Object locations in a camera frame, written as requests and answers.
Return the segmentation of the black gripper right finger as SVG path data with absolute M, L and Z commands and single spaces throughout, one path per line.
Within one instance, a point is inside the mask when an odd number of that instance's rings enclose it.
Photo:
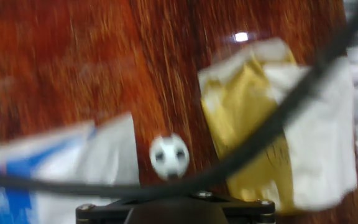
M 270 200 L 243 201 L 227 195 L 200 191 L 178 199 L 181 224 L 275 223 Z

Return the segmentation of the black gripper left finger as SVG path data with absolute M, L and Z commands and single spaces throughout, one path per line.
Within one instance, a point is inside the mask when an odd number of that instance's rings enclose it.
M 160 198 L 151 200 L 128 200 L 121 199 L 108 205 L 95 205 L 86 203 L 75 210 L 76 224 L 97 224 L 97 223 L 162 223 L 161 221 L 149 220 L 147 215 L 144 218 L 132 216 L 133 209 L 140 205 L 151 202 L 168 202 L 173 198 Z

